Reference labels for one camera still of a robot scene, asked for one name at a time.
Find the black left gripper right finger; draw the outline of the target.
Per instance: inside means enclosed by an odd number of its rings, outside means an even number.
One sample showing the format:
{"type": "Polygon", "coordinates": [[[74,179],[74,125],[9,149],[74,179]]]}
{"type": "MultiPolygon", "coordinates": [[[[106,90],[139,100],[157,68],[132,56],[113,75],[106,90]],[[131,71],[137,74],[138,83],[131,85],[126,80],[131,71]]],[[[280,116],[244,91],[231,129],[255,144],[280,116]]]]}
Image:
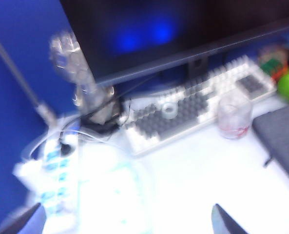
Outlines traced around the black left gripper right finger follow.
{"type": "Polygon", "coordinates": [[[214,234],[248,234],[219,204],[215,204],[211,214],[214,234]]]}

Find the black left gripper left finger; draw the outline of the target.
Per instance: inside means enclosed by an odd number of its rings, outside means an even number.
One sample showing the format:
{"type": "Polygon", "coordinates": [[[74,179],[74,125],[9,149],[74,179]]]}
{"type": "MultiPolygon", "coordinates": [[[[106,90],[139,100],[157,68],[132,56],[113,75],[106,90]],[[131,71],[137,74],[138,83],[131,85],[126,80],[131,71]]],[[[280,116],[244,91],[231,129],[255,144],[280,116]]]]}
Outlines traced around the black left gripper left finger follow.
{"type": "Polygon", "coordinates": [[[46,211],[41,203],[10,214],[0,224],[0,234],[41,234],[46,222],[46,211]]]}

